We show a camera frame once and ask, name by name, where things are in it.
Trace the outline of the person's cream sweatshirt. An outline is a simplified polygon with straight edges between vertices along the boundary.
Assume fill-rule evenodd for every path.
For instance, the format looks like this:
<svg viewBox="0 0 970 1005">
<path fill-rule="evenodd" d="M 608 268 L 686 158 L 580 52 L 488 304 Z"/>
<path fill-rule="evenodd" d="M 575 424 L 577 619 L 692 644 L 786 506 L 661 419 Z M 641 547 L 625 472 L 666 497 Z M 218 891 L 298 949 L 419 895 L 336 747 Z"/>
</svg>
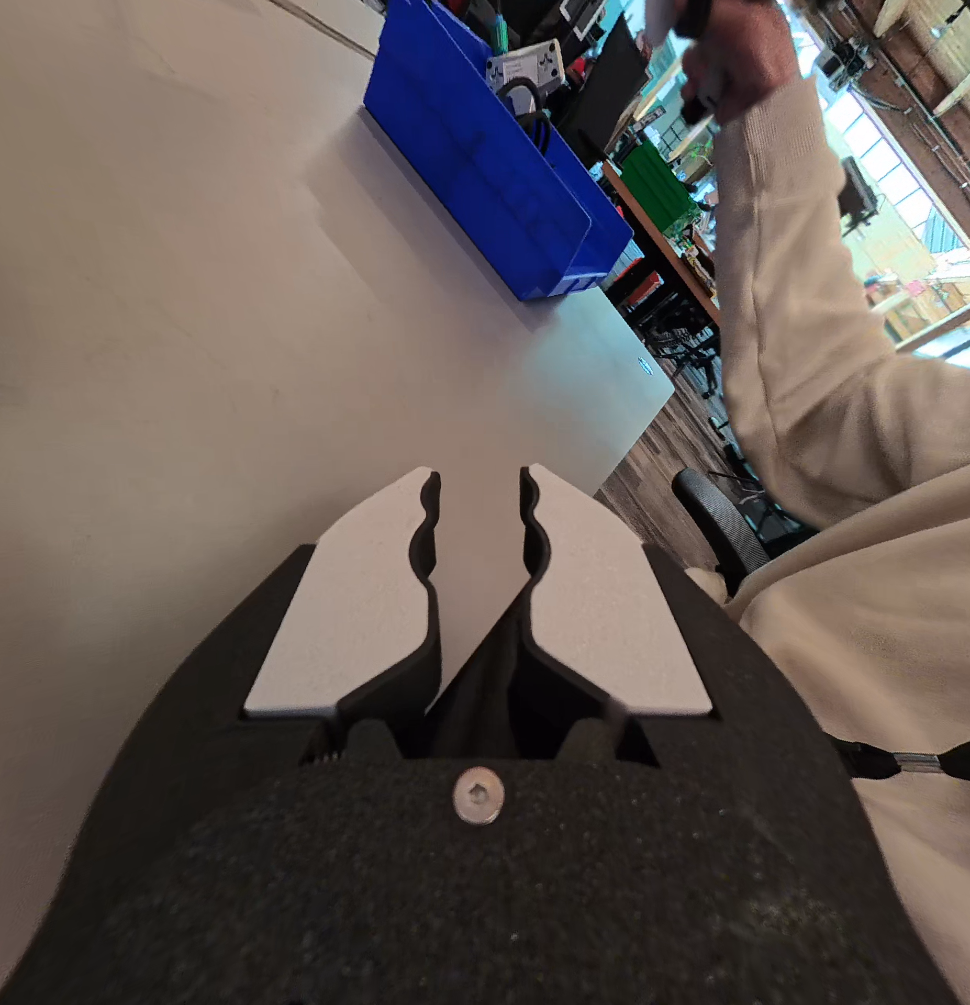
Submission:
<svg viewBox="0 0 970 1005">
<path fill-rule="evenodd" d="M 922 942 L 970 1003 L 970 534 L 852 518 L 703 588 L 853 755 L 855 793 Z"/>
</svg>

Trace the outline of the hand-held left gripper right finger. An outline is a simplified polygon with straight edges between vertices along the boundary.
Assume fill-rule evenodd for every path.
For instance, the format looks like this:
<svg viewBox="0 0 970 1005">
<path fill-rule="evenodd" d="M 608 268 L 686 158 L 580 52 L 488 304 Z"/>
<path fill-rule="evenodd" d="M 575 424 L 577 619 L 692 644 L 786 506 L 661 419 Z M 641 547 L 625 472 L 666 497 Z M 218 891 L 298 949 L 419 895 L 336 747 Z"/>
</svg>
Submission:
<svg viewBox="0 0 970 1005">
<path fill-rule="evenodd" d="M 519 476 L 523 561 L 512 722 L 554 756 L 579 722 L 611 754 L 652 758 L 650 723 L 713 722 L 714 705 L 648 550 L 610 509 L 539 463 Z"/>
</svg>

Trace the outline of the person's right forearm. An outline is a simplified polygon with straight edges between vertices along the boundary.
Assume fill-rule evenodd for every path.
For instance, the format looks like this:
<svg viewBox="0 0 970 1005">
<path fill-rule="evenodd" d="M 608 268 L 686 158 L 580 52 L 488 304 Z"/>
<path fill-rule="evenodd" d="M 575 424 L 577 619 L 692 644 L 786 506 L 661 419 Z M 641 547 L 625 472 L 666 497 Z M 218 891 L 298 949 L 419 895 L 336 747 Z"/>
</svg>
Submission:
<svg viewBox="0 0 970 1005">
<path fill-rule="evenodd" d="M 869 310 L 816 87 L 794 73 L 724 127 L 716 166 L 723 394 L 768 494 L 818 529 L 970 534 L 970 370 L 896 353 Z"/>
</svg>

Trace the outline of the black monitor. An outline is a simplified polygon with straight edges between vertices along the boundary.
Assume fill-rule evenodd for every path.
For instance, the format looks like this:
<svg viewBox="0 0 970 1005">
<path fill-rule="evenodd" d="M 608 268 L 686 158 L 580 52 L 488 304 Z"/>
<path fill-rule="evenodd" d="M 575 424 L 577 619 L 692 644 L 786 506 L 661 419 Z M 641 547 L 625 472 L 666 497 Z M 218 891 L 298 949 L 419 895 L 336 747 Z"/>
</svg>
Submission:
<svg viewBox="0 0 970 1005">
<path fill-rule="evenodd" d="M 842 236 L 848 236 L 858 228 L 867 226 L 879 213 L 879 196 L 866 181 L 860 165 L 854 157 L 841 161 L 843 187 L 838 194 L 838 208 L 842 226 Z"/>
<path fill-rule="evenodd" d="M 622 115 L 648 82 L 649 62 L 620 15 L 559 127 L 588 171 L 604 159 Z"/>
</svg>

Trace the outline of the blue plastic bin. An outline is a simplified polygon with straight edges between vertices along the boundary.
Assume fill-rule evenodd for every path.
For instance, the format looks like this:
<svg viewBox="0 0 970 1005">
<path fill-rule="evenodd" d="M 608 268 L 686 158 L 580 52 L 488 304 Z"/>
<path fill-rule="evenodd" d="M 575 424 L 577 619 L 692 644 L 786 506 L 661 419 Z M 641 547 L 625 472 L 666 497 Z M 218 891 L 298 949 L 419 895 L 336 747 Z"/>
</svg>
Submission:
<svg viewBox="0 0 970 1005">
<path fill-rule="evenodd" d="M 546 151 L 486 82 L 491 52 L 438 2 L 391 2 L 364 107 L 519 300 L 598 287 L 632 237 L 552 131 Z"/>
</svg>

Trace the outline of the wooden table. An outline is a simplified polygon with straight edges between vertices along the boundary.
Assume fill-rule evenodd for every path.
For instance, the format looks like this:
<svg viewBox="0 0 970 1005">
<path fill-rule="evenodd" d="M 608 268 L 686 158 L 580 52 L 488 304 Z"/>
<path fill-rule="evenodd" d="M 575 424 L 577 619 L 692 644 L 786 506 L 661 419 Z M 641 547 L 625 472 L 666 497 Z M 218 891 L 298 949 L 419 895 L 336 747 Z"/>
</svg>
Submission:
<svg viewBox="0 0 970 1005">
<path fill-rule="evenodd" d="M 632 229 L 634 242 L 642 249 L 644 262 L 654 270 L 671 287 L 680 287 L 696 301 L 708 320 L 717 328 L 720 317 L 719 310 L 704 284 L 700 282 L 695 270 L 686 258 L 683 258 L 667 241 L 663 233 L 655 226 L 637 199 L 623 182 L 615 166 L 608 160 L 601 164 L 601 174 L 621 206 L 623 219 Z"/>
</svg>

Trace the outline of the green corrugated bin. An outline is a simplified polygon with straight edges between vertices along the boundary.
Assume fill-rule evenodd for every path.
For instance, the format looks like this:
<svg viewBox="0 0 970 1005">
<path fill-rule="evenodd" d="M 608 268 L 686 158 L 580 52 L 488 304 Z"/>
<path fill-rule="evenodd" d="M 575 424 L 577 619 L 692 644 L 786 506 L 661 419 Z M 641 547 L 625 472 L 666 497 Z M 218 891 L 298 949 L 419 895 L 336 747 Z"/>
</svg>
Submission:
<svg viewBox="0 0 970 1005">
<path fill-rule="evenodd" d="M 701 209 L 652 142 L 636 144 L 620 163 L 629 193 L 667 238 L 698 221 Z"/>
</svg>

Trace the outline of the silver hub adapter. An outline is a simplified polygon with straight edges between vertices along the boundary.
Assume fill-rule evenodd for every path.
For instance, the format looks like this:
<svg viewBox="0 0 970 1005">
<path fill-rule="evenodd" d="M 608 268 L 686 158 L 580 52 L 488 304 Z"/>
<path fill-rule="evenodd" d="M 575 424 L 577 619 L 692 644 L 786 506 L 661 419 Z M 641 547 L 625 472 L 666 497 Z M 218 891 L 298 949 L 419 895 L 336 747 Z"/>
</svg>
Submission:
<svg viewBox="0 0 970 1005">
<path fill-rule="evenodd" d="M 487 59 L 484 78 L 495 93 L 519 77 L 532 82 L 546 96 L 565 83 L 565 67 L 557 39 L 545 40 Z"/>
</svg>

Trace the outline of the person's right hand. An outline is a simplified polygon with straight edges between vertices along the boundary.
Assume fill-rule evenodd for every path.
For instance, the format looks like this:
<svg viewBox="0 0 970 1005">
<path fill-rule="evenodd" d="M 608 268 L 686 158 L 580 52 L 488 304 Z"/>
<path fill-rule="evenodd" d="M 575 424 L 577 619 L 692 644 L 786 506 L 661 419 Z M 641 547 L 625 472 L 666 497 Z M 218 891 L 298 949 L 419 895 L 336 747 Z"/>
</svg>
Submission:
<svg viewBox="0 0 970 1005">
<path fill-rule="evenodd" d="M 790 29 L 776 2 L 715 1 L 705 29 L 683 58 L 684 111 L 716 82 L 714 117 L 739 119 L 800 78 Z"/>
</svg>

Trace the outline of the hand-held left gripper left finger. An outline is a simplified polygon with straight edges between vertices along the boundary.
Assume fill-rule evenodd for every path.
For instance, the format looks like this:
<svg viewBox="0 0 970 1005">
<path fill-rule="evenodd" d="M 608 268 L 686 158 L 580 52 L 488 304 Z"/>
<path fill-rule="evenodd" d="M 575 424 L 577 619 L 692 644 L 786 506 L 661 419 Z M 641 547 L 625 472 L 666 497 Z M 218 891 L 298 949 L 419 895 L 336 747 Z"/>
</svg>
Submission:
<svg viewBox="0 0 970 1005">
<path fill-rule="evenodd" d="M 441 475 L 417 467 L 348 510 L 316 542 L 241 714 L 416 731 L 441 688 Z"/>
</svg>

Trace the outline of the grey desk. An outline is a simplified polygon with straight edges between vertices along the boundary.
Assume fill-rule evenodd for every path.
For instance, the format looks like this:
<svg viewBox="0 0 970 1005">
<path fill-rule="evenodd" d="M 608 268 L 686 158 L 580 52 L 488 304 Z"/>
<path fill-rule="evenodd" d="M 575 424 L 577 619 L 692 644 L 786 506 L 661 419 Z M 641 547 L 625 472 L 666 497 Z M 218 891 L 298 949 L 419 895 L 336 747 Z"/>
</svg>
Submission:
<svg viewBox="0 0 970 1005">
<path fill-rule="evenodd" d="M 519 303 L 369 119 L 356 2 L 0 2 L 0 988 L 140 714 L 299 545 L 441 473 L 444 677 L 670 395 Z"/>
</svg>

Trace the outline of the black office chair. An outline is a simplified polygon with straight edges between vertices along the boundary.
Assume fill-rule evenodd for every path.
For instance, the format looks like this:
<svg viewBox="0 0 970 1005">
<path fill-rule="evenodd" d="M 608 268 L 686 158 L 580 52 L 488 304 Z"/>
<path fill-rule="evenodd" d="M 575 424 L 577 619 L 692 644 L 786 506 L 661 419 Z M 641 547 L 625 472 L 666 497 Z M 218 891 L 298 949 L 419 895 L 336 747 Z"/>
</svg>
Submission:
<svg viewBox="0 0 970 1005">
<path fill-rule="evenodd" d="M 673 478 L 671 489 L 703 534 L 717 559 L 730 597 L 770 558 L 743 514 L 706 475 L 691 467 Z"/>
</svg>

